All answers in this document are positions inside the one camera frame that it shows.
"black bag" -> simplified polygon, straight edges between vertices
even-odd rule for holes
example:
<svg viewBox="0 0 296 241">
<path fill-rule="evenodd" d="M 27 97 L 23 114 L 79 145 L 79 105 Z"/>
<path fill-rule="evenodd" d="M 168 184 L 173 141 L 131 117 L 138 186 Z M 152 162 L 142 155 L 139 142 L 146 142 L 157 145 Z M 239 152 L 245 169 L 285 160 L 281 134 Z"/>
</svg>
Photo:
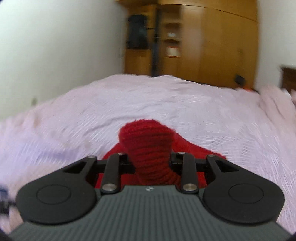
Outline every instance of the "black bag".
<svg viewBox="0 0 296 241">
<path fill-rule="evenodd" d="M 128 49 L 148 49 L 147 17 L 132 15 L 128 18 Z"/>
</svg>

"white logo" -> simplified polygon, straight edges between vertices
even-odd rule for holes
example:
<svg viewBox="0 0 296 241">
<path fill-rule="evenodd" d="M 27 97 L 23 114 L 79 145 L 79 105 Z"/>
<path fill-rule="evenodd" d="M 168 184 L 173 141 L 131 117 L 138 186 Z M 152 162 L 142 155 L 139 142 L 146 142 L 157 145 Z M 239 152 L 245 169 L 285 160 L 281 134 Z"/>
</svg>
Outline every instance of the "white logo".
<svg viewBox="0 0 296 241">
<path fill-rule="evenodd" d="M 146 187 L 145 190 L 148 192 L 152 192 L 154 190 L 154 188 L 153 187 Z"/>
</svg>

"red garment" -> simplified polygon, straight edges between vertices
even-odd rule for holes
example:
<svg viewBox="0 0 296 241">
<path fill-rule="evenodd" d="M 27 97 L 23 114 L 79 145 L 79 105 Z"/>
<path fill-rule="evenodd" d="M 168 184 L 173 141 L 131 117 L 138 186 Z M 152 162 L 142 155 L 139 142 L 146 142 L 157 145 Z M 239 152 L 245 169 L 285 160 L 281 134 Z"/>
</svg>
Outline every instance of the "red garment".
<svg viewBox="0 0 296 241">
<path fill-rule="evenodd" d="M 205 159 L 206 155 L 215 154 L 186 141 L 172 129 L 155 120 L 139 120 L 126 124 L 120 129 L 119 143 L 104 157 L 123 152 L 128 154 L 136 168 L 135 174 L 121 176 L 121 185 L 180 185 L 181 177 L 173 172 L 168 161 L 171 151 L 187 152 L 195 158 Z M 204 174 L 198 172 L 199 187 L 206 187 Z M 96 188 L 100 187 L 103 174 L 99 175 Z"/>
</svg>

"gray ribbed panel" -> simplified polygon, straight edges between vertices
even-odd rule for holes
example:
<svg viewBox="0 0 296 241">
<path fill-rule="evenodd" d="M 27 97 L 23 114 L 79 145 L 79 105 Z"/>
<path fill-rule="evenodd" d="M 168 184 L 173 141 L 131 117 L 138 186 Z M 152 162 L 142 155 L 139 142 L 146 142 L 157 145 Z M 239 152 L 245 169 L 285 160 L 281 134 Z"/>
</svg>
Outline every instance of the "gray ribbed panel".
<svg viewBox="0 0 296 241">
<path fill-rule="evenodd" d="M 10 237 L 15 241 L 283 241 L 289 234 L 276 223 L 234 226 L 210 215 L 199 198 L 174 186 L 125 186 L 105 195 L 91 213 L 71 224 L 25 223 Z"/>
</svg>

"red fabric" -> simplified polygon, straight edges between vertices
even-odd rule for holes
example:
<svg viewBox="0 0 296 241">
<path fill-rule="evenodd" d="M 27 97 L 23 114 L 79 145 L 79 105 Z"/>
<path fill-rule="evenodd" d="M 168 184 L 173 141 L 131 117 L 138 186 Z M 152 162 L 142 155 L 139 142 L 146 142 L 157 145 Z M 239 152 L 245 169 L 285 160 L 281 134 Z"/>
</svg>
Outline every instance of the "red fabric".
<svg viewBox="0 0 296 241">
<path fill-rule="evenodd" d="M 172 129 L 155 120 L 139 120 L 126 124 L 119 132 L 119 143 L 104 157 L 124 152 L 136 168 L 133 175 L 121 176 L 121 185 L 180 185 L 181 177 L 169 165 L 171 150 L 188 152 L 195 158 L 205 159 L 211 152 L 186 141 Z M 198 172 L 199 187 L 206 187 L 204 174 Z M 96 188 L 100 187 L 103 174 L 99 175 Z"/>
</svg>

